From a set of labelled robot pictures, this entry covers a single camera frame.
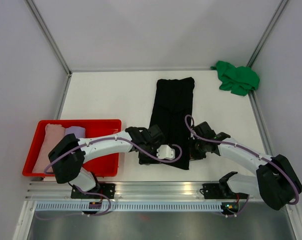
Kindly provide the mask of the black t shirt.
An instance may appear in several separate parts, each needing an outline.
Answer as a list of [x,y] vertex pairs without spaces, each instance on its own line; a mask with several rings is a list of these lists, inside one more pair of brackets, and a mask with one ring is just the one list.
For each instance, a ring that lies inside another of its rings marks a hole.
[[163,144],[181,147],[181,158],[168,166],[182,170],[189,169],[191,133],[186,127],[185,116],[192,114],[194,87],[192,77],[158,80],[150,119],[150,126],[157,125],[162,131]]

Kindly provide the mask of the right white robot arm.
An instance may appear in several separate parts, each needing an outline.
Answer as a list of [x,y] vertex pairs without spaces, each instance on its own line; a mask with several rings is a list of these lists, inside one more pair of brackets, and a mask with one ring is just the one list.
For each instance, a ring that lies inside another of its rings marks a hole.
[[271,156],[258,153],[242,145],[225,132],[215,133],[207,122],[187,126],[193,135],[191,157],[199,160],[207,153],[232,160],[251,175],[231,171],[219,179],[218,189],[224,198],[244,194],[261,198],[274,210],[285,205],[295,205],[302,193],[302,184],[289,160],[279,154]]

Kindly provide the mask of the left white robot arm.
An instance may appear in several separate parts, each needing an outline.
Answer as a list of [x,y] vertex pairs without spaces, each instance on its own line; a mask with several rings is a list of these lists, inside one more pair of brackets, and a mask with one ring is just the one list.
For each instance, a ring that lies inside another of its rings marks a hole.
[[157,125],[150,128],[128,127],[124,131],[95,138],[77,138],[68,134],[48,154],[50,168],[58,184],[69,183],[80,188],[89,198],[99,195],[100,186],[94,173],[83,165],[99,157],[139,151],[151,153],[164,142]]

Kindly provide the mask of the red plastic bin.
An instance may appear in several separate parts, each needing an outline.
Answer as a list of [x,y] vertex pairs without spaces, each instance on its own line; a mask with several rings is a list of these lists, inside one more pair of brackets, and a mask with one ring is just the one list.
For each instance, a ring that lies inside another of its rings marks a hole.
[[[27,177],[46,177],[43,171],[35,171],[38,155],[45,137],[47,124],[61,125],[64,128],[71,126],[85,129],[85,136],[88,138],[103,137],[121,131],[121,120],[118,119],[62,119],[62,120],[41,120],[34,133],[34,137],[26,158],[22,175]],[[109,154],[98,157],[84,164],[84,168],[93,172],[97,177],[114,177],[118,171],[119,154]]]

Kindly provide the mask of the lavender rolled t shirt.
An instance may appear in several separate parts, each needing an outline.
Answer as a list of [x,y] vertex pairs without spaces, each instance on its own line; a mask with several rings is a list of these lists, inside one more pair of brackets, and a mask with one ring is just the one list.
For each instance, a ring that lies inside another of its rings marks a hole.
[[64,135],[74,134],[76,138],[85,138],[86,130],[80,126],[70,126],[65,129]]

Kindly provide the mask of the green crumpled t shirt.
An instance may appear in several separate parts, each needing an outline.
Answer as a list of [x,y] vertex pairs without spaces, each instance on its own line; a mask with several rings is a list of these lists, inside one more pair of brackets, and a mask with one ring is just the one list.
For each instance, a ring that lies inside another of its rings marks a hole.
[[221,82],[219,89],[222,91],[244,97],[259,88],[260,78],[250,67],[236,67],[229,62],[219,60],[210,69],[217,72]]

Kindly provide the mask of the pink rolled t shirt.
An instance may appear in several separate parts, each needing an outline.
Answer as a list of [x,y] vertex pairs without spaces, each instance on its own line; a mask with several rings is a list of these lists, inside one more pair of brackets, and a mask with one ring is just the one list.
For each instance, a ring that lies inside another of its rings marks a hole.
[[44,173],[44,169],[50,164],[48,154],[63,139],[64,134],[65,128],[60,124],[47,124],[45,126],[44,140],[33,168],[33,173]]

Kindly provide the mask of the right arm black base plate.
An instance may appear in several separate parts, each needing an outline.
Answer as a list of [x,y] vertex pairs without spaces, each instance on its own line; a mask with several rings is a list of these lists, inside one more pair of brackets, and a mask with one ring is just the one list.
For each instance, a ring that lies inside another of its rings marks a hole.
[[245,193],[232,192],[226,183],[217,182],[202,184],[202,188],[199,192],[206,200],[241,200],[248,197]]

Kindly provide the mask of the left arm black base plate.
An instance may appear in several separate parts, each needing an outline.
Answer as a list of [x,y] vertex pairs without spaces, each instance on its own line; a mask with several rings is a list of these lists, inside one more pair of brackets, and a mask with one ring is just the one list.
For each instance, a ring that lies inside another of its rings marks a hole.
[[76,186],[73,186],[70,197],[71,199],[102,199],[103,196],[101,195],[104,195],[111,200],[114,199],[115,187],[114,183],[100,182],[99,187],[94,187],[83,193]]

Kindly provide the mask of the aluminium front rail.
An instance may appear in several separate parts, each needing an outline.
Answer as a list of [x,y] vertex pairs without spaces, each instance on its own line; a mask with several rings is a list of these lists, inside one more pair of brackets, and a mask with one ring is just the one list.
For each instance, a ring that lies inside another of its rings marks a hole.
[[[200,202],[204,201],[201,188],[203,181],[119,181],[111,190],[103,190],[104,195],[112,195],[114,201],[164,201]],[[24,194],[27,201],[70,200],[72,187],[54,181],[31,181]]]

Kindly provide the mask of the right aluminium corner post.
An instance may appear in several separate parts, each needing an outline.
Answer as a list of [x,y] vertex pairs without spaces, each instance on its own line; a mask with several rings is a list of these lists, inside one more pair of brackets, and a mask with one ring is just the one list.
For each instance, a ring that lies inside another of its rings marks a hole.
[[290,0],[281,0],[279,5],[277,6],[275,12],[273,13],[269,23],[267,24],[262,36],[260,37],[253,53],[251,54],[249,61],[247,63],[247,67],[252,68],[255,64],[258,56],[260,55],[263,47],[265,46],[266,42],[270,38],[273,30],[275,29],[277,23],[279,22],[281,16],[283,15],[284,11],[286,10]]

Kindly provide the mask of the aluminium corner post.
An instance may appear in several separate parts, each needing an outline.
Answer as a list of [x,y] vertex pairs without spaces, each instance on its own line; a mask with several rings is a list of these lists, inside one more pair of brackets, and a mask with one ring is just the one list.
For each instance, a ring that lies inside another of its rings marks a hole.
[[267,24],[262,36],[260,37],[253,53],[251,54],[249,61],[247,63],[247,67],[252,68],[255,64],[258,56],[260,55],[263,47],[265,46],[266,42],[270,38],[273,30],[275,29],[277,23],[279,22],[281,16],[283,15],[284,11],[286,10],[290,0],[281,0],[279,5],[277,6],[275,12],[273,13],[269,23]]
[[42,17],[38,7],[36,6],[33,0],[25,0],[24,3],[28,7],[29,11],[31,12],[33,18],[35,19],[37,25],[39,26],[41,32],[43,33],[46,41],[48,42],[50,48],[52,49],[54,55],[56,56],[58,62],[60,63],[61,67],[65,71],[66,75],[69,77],[72,74],[68,64],[66,63],[54,37],[52,36],[44,18]]

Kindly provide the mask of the left aluminium corner post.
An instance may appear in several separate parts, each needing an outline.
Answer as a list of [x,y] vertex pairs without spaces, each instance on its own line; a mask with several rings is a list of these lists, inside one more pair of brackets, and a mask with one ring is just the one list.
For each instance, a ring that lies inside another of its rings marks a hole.
[[60,63],[61,67],[65,71],[66,75],[69,77],[72,74],[68,64],[66,63],[54,37],[52,36],[44,18],[42,17],[38,7],[36,6],[33,0],[25,0],[24,3],[28,7],[29,11],[31,12],[33,18],[35,19],[37,25],[39,26],[41,32],[43,33],[46,41],[48,42],[50,48],[52,49],[54,55],[56,56],[58,62]]

